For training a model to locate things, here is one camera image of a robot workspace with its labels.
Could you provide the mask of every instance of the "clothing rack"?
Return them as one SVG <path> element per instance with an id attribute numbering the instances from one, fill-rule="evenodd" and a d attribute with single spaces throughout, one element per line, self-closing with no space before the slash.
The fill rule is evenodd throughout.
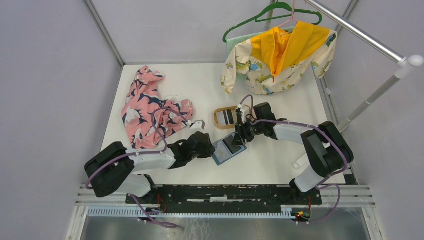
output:
<path id="1" fill-rule="evenodd" d="M 343 18 L 333 10 L 329 9 L 324 4 L 316 0 L 304 0 L 306 3 L 316 8 L 322 14 L 329 17 L 331 20 L 338 23 L 343 28 L 347 29 L 349 32 L 353 33 L 358 38 L 362 39 L 364 42 L 369 44 L 371 47 L 378 50 L 380 53 L 384 54 L 386 57 L 395 62 L 399 69 L 391 76 L 379 89 L 377 89 L 369 98 L 367 98 L 361 105 L 359 105 L 346 119 L 341 121 L 337 126 L 337 129 L 342 132 L 345 130 L 353 120 L 355 120 L 359 115 L 361 115 L 367 108 L 369 108 L 377 99 L 383 96 L 390 88 L 392 88 L 396 83 L 401 79 L 408 76 L 415 68 L 421 67 L 424 63 L 424 57 L 420 55 L 412 55 L 410 57 L 404 57 L 403 55 L 397 53 L 381 41 L 375 39 L 373 36 L 369 35 L 359 27 L 350 23 L 347 19 Z M 273 12 L 268 13 L 267 18 L 272 18 Z M 269 29 L 271 21 L 267 21 L 265 28 Z"/>

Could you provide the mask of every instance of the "white pipe joint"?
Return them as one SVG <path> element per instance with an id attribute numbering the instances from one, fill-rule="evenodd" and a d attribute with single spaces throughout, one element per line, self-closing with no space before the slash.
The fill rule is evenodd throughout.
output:
<path id="1" fill-rule="evenodd" d="M 398 64 L 400 67 L 394 76 L 398 79 L 404 79 L 408 76 L 416 67 L 421 67 L 424 64 L 424 57 L 420 55 L 412 55 L 408 58 L 404 58 L 402 62 Z"/>

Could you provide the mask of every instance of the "green clothes hanger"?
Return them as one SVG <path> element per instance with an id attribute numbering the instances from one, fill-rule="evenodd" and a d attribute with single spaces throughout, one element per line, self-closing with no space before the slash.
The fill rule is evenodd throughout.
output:
<path id="1" fill-rule="evenodd" d="M 252 17 L 252 18 L 250 18 L 250 19 L 248 19 L 248 20 L 246 20 L 246 21 L 244 21 L 244 22 L 242 22 L 242 23 L 240 23 L 240 24 L 238 24 L 237 26 L 233 26 L 232 28 L 230 28 L 230 29 L 228 29 L 228 31 L 226 31 L 225 32 L 225 34 L 224 34 L 224 37 L 222 37 L 222 41 L 224 42 L 224 43 L 226 43 L 227 42 L 227 35 L 231 32 L 231 31 L 233 31 L 234 29 L 236 29 L 236 28 L 239 28 L 239 27 L 241 27 L 241 26 L 243 26 L 243 25 L 245 25 L 245 24 L 247 24 L 247 23 L 250 23 L 250 22 L 252 22 L 253 20 L 256 22 L 256 23 L 260 23 L 260 22 L 264 22 L 264 21 L 268 21 L 268 20 L 273 20 L 273 19 L 281 19 L 281 18 L 286 18 L 286 17 L 290 17 L 292 14 L 290 13 L 289 15 L 284 15 L 284 16 L 275 16 L 275 17 L 271 17 L 271 18 L 266 18 L 266 19 L 260 19 L 260 20 L 258 20 L 258 18 L 260 18 L 260 17 L 262 17 L 263 15 L 265 15 L 267 12 L 269 12 L 269 11 L 271 11 L 271 10 L 274 10 L 274 9 L 285 9 L 285 10 L 287 10 L 287 11 L 289 11 L 289 12 L 291 12 L 293 9 L 292 9 L 292 7 L 290 6 L 290 5 L 288 5 L 287 3 L 285 3 L 285 2 L 276 2 L 276 3 L 273 3 L 273 4 L 271 4 L 271 5 L 269 5 L 269 6 L 267 6 L 261 13 L 259 13 L 258 15 L 256 15 L 256 16 L 254 16 L 254 17 Z M 318 18 L 319 18 L 319 21 L 318 22 L 316 22 L 316 23 L 313 23 L 314 25 L 318 25 L 318 24 L 320 24 L 321 23 L 321 21 L 323 20 L 323 16 L 321 15 L 321 13 L 319 13 L 319 12 L 317 12 L 317 11 L 310 11 L 310 10 L 304 10 L 304 9 L 294 9 L 294 12 L 295 13 L 303 13 L 303 14 L 312 14 L 312 15 L 317 15 L 318 16 Z"/>

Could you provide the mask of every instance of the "green cloth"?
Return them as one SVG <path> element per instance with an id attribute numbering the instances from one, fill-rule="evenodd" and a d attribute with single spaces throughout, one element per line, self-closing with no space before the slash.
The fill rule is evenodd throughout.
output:
<path id="1" fill-rule="evenodd" d="M 291 33 L 293 32 L 293 29 L 295 27 L 287 27 L 287 28 L 282 28 L 284 31 Z M 238 36 L 238 37 L 234 37 L 231 39 L 228 39 L 226 41 L 226 55 L 227 57 L 230 55 L 231 51 L 233 50 L 233 48 L 236 47 L 237 44 L 240 44 L 250 38 L 253 38 L 254 36 L 257 36 L 259 34 L 262 34 L 263 32 L 258 32 L 258 33 L 254 33 L 254 34 L 250 34 L 250 35 L 244 35 L 244 36 Z M 241 73 L 237 73 L 237 75 L 235 76 L 235 80 L 236 81 L 245 81 L 246 80 L 246 74 L 241 74 Z"/>

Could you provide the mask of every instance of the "yellow hood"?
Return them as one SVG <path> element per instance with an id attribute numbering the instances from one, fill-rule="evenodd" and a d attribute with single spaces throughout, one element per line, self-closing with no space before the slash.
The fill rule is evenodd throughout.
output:
<path id="1" fill-rule="evenodd" d="M 254 36 L 252 57 L 264 62 L 275 77 L 289 66 L 309 58 L 326 42 L 330 29 L 299 21 L 292 33 L 278 26 Z"/>

